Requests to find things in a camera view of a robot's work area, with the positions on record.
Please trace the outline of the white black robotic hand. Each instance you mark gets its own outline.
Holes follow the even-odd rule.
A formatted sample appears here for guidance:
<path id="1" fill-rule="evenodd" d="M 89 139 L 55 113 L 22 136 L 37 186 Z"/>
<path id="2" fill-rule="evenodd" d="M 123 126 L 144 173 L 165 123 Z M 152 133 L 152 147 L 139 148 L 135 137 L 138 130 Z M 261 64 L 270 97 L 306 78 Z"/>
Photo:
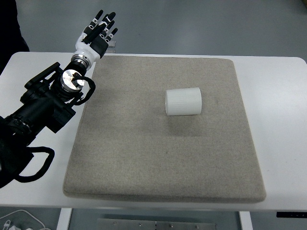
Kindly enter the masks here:
<path id="1" fill-rule="evenodd" d="M 75 55 L 85 56 L 89 60 L 99 60 L 105 54 L 109 43 L 117 33 L 118 28 L 113 27 L 115 24 L 115 12 L 106 14 L 102 21 L 97 25 L 102 14 L 103 10 L 100 10 L 77 39 L 75 44 Z M 88 35 L 91 35 L 90 43 L 86 44 L 84 41 L 87 42 L 88 38 L 86 37 Z"/>

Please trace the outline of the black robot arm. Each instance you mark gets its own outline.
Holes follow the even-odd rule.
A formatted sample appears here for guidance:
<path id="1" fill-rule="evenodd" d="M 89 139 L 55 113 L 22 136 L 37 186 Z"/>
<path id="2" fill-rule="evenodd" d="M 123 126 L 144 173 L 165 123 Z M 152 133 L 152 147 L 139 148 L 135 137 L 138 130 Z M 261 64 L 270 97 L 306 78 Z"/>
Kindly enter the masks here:
<path id="1" fill-rule="evenodd" d="M 62 69 L 54 63 L 25 84 L 22 106 L 0 120 L 0 185 L 12 181 L 29 183 L 49 169 L 55 152 L 31 147 L 36 136 L 48 128 L 56 133 L 75 115 L 74 106 L 87 102 L 95 83 L 87 71 L 106 53 L 117 32 L 114 12 L 99 11 L 76 42 L 70 63 Z"/>

